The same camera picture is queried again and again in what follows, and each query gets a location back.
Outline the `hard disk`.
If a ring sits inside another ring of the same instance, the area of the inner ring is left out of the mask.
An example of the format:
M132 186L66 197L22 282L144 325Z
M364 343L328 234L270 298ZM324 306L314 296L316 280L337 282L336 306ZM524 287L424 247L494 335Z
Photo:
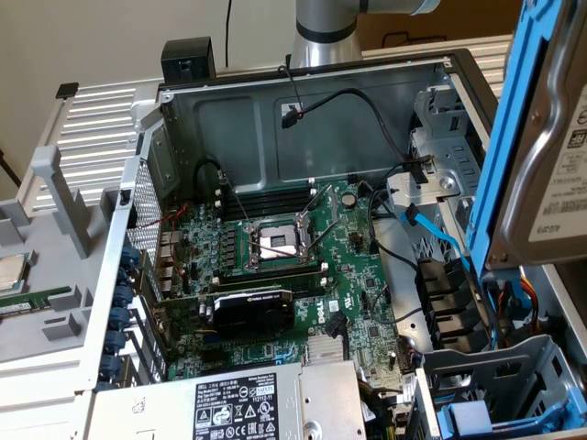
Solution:
M523 0L466 239L481 280L587 258L587 0Z

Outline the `grey metal disk bay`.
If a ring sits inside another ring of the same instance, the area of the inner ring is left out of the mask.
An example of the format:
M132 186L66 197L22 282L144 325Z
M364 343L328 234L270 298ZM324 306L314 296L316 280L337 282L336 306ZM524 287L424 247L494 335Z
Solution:
M562 350L548 335L473 354L434 351L423 356L415 376L406 440L442 440L437 412L451 403L481 402L495 423L528 415L539 399L545 399L547 405L561 402L570 387L578 387L587 401ZM521 438L582 436L587 436L587 427Z

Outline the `black RAM slot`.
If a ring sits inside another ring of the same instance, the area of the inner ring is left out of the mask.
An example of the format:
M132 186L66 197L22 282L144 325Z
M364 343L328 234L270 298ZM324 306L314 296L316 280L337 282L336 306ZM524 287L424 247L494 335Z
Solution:
M244 206L253 205L299 205L311 200L311 190L307 187L288 188L264 192L250 192L238 195Z
M279 200L253 198L250 200L241 199L240 201L248 217L256 218L302 211L309 203L310 198L308 196ZM233 221L244 219L245 216L238 202L235 199L231 199L224 204L222 218L226 221Z

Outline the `CPU socket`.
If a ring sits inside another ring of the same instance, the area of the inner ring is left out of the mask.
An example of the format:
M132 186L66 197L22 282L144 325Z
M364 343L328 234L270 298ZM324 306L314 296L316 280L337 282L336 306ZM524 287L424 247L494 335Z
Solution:
M316 260L306 215L261 218L247 223L243 230L248 247L243 263L246 270L267 270L273 263L303 266Z

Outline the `metal socket cover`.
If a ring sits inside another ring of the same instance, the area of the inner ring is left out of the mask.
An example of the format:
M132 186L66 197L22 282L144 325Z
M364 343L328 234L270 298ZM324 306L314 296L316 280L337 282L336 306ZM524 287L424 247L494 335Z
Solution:
M308 217L308 213L310 209L315 206L318 202L322 200L322 196L326 194L327 200L330 203L330 213L331 213L331 226L334 226L338 223L338 199L333 189L333 185L330 183L326 187L321 188L319 191L315 193L312 199L308 202L305 208L295 215L295 219L298 223L301 223Z

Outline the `green Dell motherboard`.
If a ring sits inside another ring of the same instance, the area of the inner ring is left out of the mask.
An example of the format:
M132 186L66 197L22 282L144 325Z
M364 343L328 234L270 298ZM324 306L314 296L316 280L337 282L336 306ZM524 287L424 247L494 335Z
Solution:
M373 221L381 214L378 201L370 201L364 183L332 181L310 184L312 197L328 184L338 199L339 223L312 250L316 260L303 266L280 266L267 270L243 268L248 247L243 227L246 219L226 221L224 204L231 195L219 194L213 203L186 204L171 211L161 232L158 281L163 299L232 292L275 286L294 293L295 322L292 329L274 336L225 339L214 334L166 335L170 361L168 380L204 375L307 364L309 336L342 336L345 360L354 364L362 383L383 399L404 403L410 398L413 351L402 350L397 327L406 317L395 313L393 292L384 267L384 256L371 240ZM345 209L343 193L357 197L354 209ZM308 213L312 241L331 224L327 195ZM284 280L241 288L214 287L221 276L313 268L322 272L305 280Z

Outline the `black graphics card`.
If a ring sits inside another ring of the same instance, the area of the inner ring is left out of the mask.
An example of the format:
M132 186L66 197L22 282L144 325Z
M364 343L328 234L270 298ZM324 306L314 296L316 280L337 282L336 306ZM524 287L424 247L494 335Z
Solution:
M275 336L295 322L294 293L275 286L166 299L153 304L150 312L172 336Z

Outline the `open PC case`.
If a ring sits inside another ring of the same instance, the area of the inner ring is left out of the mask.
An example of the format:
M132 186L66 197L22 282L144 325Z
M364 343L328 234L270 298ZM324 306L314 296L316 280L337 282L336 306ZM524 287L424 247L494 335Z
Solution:
M101 381L99 367L91 409L101 391L157 385L167 379L170 356L166 335L150 307L163 299L158 281L161 232L171 211L186 204L213 203L232 195L219 182L222 169L238 194L301 188L321 182L364 183L381 214L373 221L371 240L383 256L393 292L392 307L406 320L397 327L400 348L413 351L410 398L397 403L362 383L352 363L360 394L366 440L406 440L415 394L415 372L434 351L415 286L417 262L459 260L486 316L489 344L480 352L513 347L532 336L550 336L562 350L572 374L587 396L587 337L570 318L566 301L539 267L520 266L509 275L481 280L470 251L435 227L414 205L398 216L387 180L414 172L430 161L409 152L418 93L449 85L466 105L479 142L481 166L489 144L498 100L465 50L426 54L414 59L367 61L330 68L297 70L285 63L274 71L231 79L209 79L160 88L160 104L144 120L138 150L126 166L110 236L115 259L102 282L111 305L123 246L140 252L134 297L127 307L130 323L120 374Z

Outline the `silver chipset heatsink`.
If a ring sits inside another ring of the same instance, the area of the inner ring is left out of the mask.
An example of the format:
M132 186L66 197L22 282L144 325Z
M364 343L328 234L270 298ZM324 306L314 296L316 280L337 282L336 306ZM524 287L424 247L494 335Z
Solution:
M307 340L307 364L310 366L342 362L345 359L344 343L341 335L313 335Z

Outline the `black fan shroud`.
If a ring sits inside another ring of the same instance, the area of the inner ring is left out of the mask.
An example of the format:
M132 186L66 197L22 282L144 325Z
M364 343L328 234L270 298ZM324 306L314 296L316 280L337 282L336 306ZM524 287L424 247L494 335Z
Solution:
M415 286L434 349L470 354L487 347L487 318L459 260L420 259Z

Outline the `silver metal drive cage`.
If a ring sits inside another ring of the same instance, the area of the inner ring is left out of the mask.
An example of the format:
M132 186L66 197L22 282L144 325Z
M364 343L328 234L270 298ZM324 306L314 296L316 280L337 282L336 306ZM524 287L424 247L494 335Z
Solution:
M388 178L393 211L400 216L414 205L468 254L466 230L481 177L482 144L466 105L449 85L418 93L415 115L420 125L410 133L409 152L430 161L417 168L422 181L413 171Z

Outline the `grey power supply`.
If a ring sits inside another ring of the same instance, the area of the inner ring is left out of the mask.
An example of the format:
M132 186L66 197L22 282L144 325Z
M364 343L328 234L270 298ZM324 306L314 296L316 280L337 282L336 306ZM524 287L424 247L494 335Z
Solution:
M101 391L86 440L366 440L351 362Z

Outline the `brown cardboard box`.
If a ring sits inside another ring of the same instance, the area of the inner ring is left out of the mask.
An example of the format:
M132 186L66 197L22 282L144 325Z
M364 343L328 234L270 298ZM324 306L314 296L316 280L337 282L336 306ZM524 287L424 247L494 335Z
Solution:
M431 13L358 17L363 50L394 48L513 33L523 0L441 0Z

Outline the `silver CPU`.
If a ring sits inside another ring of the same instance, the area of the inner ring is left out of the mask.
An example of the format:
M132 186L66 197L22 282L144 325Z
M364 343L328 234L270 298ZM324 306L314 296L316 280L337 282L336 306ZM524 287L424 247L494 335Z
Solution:
M23 292L29 261L28 252L0 257L0 297Z

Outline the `thin dark rod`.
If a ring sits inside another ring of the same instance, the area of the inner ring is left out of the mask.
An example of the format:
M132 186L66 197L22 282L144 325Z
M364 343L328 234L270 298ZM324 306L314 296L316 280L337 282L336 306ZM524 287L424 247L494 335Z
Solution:
M0 168L2 168L4 170L4 172L10 178L10 180L15 184L15 186L17 188L19 188L21 185L21 180L19 179L17 174L14 172L14 170L10 167L8 162L6 161L5 153L1 149L0 149Z

